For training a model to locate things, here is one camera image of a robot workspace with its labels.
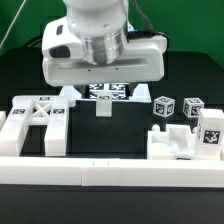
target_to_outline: green wall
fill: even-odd
[[[172,51],[195,51],[210,55],[224,67],[223,0],[138,0],[154,29],[170,36]],[[22,0],[0,0],[0,40]],[[3,50],[22,46],[43,32],[45,25],[66,13],[62,0],[28,0]],[[139,30],[147,28],[130,9],[130,21]]]

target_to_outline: cable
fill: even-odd
[[[139,13],[139,15],[142,16],[142,18],[146,21],[146,23],[147,23],[147,25],[148,25],[148,27],[149,27],[149,30],[152,31],[152,30],[153,30],[153,25],[152,25],[152,22],[151,22],[151,20],[149,19],[149,17],[146,16],[146,15],[142,12],[142,10],[139,8],[139,6],[138,6],[136,0],[132,0],[132,4],[134,5],[134,7],[135,7],[136,11]]]
[[[21,11],[23,10],[23,8],[24,8],[26,2],[27,2],[27,0],[24,0],[24,1],[23,1],[23,3],[21,4],[21,6],[20,6],[18,12],[16,13],[16,15],[15,15],[15,17],[14,17],[14,19],[13,19],[11,25],[9,26],[9,28],[8,28],[8,30],[7,30],[7,32],[6,32],[5,36],[4,36],[4,38],[3,38],[2,42],[1,42],[1,44],[0,44],[0,50],[2,49],[2,47],[3,47],[4,43],[5,43],[5,41],[7,40],[8,36],[9,36],[9,34],[10,34],[10,32],[11,32],[11,30],[12,30],[14,24],[16,23],[16,20],[18,19],[18,17],[19,17],[19,15],[20,15]]]
[[[37,44],[40,44],[40,43],[42,43],[42,40],[37,40],[32,45],[30,45],[30,47],[35,47]]]
[[[28,47],[30,44],[33,44],[34,42],[36,41],[41,41],[43,38],[43,34],[39,35],[39,36],[36,36],[34,38],[32,38],[31,40],[29,40],[28,42],[26,42],[23,47]]]

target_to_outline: white block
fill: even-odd
[[[129,97],[130,101],[151,103],[151,96],[149,92],[148,84],[138,84],[133,92],[133,96]]]
[[[199,111],[204,108],[204,102],[199,98],[185,98],[183,105],[183,113],[188,118],[198,118]]]
[[[161,96],[154,100],[153,113],[161,117],[168,117],[174,113],[175,100]]]
[[[46,156],[66,156],[68,119],[68,100],[55,100],[44,139]]]
[[[82,159],[0,158],[0,184],[82,185]]]
[[[94,160],[82,168],[82,186],[119,186],[120,169],[113,160]]]
[[[5,121],[6,121],[6,113],[5,111],[0,111],[0,131],[2,130]]]
[[[96,116],[111,117],[112,116],[112,93],[98,92],[96,101]]]
[[[220,158],[223,134],[223,111],[201,109],[195,143],[195,156],[208,159]]]
[[[6,122],[0,132],[0,156],[19,156],[28,131],[27,118],[33,112],[30,99],[13,102]]]
[[[174,160],[171,154],[171,148],[164,143],[152,143],[147,150],[147,159],[149,160]]]
[[[120,186],[224,186],[224,165],[220,162],[122,160],[121,163]]]

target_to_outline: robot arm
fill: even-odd
[[[163,77],[163,36],[127,40],[127,0],[64,0],[66,17],[46,27],[42,52],[53,86]]]

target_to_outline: cube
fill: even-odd
[[[199,98],[185,98],[183,113],[188,118],[198,118],[200,109],[204,108],[204,102]]]
[[[205,159],[220,159],[224,134],[222,110],[201,109],[195,141],[195,156]]]
[[[96,116],[112,117],[112,92],[98,92],[96,100]]]
[[[161,96],[154,100],[153,113],[161,117],[168,117],[174,113],[174,106],[174,99]]]

